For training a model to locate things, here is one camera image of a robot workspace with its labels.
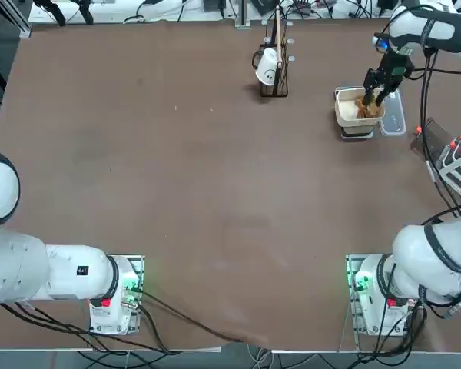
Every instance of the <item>mug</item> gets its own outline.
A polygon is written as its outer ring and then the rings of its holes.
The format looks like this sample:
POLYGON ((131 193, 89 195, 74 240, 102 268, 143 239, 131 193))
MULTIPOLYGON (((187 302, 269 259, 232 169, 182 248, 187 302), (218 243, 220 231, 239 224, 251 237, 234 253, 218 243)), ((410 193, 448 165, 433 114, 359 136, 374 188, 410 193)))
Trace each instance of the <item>mug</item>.
POLYGON ((278 54, 274 48, 265 48, 258 65, 254 65, 256 76, 266 86, 273 86, 277 70, 278 54))

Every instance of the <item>plastic container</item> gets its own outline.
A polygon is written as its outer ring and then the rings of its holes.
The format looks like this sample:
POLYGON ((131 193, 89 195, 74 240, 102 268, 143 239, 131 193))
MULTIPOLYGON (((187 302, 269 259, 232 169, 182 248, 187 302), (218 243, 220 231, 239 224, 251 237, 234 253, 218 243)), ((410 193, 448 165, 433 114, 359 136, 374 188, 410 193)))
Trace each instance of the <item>plastic container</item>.
POLYGON ((386 114, 379 122, 381 133, 384 136, 402 136, 406 133, 405 115, 401 105, 400 91, 391 92, 384 99, 386 114))
MULTIPOLYGON (((374 91, 374 95, 379 93, 379 89, 374 91)), ((384 103, 380 106, 380 115, 375 118, 357 118, 359 108, 355 105, 355 99, 363 97, 365 89, 361 88, 348 88, 339 90, 337 100, 335 101, 335 114, 337 122, 341 127, 359 127, 362 125, 376 125, 386 114, 384 103)))

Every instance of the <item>clear plastic lid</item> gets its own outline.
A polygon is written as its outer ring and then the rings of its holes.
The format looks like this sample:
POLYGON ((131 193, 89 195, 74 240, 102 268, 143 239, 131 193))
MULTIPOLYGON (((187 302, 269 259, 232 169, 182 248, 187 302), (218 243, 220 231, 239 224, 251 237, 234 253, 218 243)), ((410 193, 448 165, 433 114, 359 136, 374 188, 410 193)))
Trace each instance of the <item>clear plastic lid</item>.
POLYGON ((384 136, 402 136, 406 133, 405 115, 401 103, 400 90, 391 92, 384 99, 386 114, 379 122, 381 133, 384 136))

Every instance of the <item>floor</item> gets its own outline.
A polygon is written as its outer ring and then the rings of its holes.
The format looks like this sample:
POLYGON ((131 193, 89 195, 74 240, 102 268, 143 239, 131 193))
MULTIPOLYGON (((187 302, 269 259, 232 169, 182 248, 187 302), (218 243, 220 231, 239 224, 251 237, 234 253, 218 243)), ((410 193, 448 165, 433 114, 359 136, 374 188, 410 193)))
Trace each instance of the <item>floor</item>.
MULTIPOLYGON (((28 14, 31 8, 32 0, 27 0, 25 3, 18 4, 19 8, 28 14)), ((7 23, 6 20, 0 17, 0 71, 7 77, 15 56, 18 46, 18 32, 17 30, 7 23)), ((90 357, 98 357, 96 354, 88 354, 90 357)), ((154 359, 157 355, 152 353, 141 353, 142 357, 148 360, 154 359)), ((283 367, 294 365, 301 362, 303 359, 309 357, 308 354, 281 354, 280 359, 283 367)), ((325 354, 324 357, 335 368, 346 368, 354 360, 355 356, 352 354, 325 354)), ((110 365, 124 366, 126 357, 108 357, 104 361, 110 365)), ((34 364, 37 369, 70 369, 82 368, 89 365, 89 361, 80 357, 76 352, 68 351, 17 351, 13 353, 0 352, 0 368, 9 367, 24 367, 24 363, 34 364)), ((133 357, 128 362, 130 365, 139 364, 133 357)), ((381 367, 378 363, 368 364, 370 368, 381 367)), ((222 352, 219 354, 213 353, 187 353, 181 354, 177 357, 169 357, 164 359, 157 367, 173 368, 252 368, 253 361, 250 359, 247 349, 241 344, 229 344, 223 347, 222 352)), ((274 367, 279 368, 277 355, 275 355, 274 367)), ((302 368, 316 368, 327 369, 327 363, 321 360, 320 357, 315 357, 301 366, 302 368)), ((404 368, 461 368, 461 354, 414 354, 404 365, 404 368)))

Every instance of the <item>tabletop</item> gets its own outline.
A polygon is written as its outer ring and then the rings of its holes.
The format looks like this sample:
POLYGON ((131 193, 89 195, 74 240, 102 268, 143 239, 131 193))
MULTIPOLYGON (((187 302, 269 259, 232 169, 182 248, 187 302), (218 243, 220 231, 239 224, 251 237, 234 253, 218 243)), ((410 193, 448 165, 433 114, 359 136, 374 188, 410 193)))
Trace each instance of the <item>tabletop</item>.
MULTIPOLYGON (((378 66, 371 38, 385 22, 294 22, 290 95, 274 100, 258 98, 251 67, 259 25, 35 27, 0 114, 0 150, 22 181, 6 227, 144 254, 149 291, 243 341, 354 350, 345 255, 389 252, 402 226, 444 208, 409 148, 419 82, 403 83, 405 136, 339 139, 333 91, 378 66)), ((460 133, 461 76, 435 75, 428 109, 460 133)), ((83 301, 39 306, 87 326, 83 301)), ((223 344, 149 307, 167 346, 223 344)), ((146 327, 130 339, 154 344, 146 327)), ((79 347, 0 309, 0 348, 79 347)), ((461 352, 461 316, 430 315, 416 349, 461 352)))

